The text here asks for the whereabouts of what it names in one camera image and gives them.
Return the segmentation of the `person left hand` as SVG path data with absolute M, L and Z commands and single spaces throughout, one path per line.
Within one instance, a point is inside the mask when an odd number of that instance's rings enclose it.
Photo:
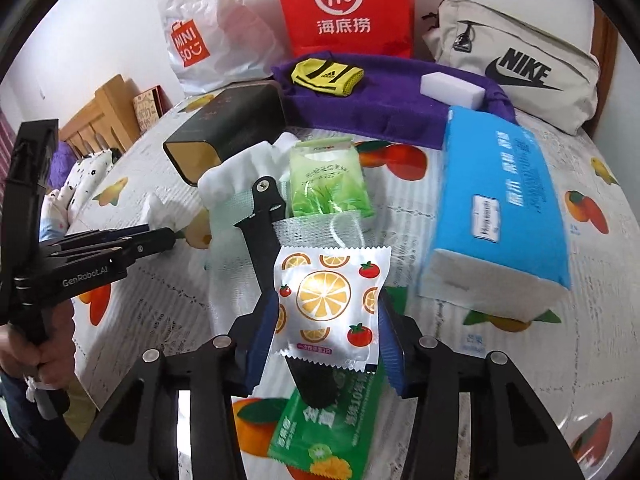
M 1 326 L 1 370 L 15 378 L 32 376 L 40 385 L 65 389 L 75 377 L 75 322 L 70 300 L 51 310 L 48 339 L 40 346 L 10 324 Z

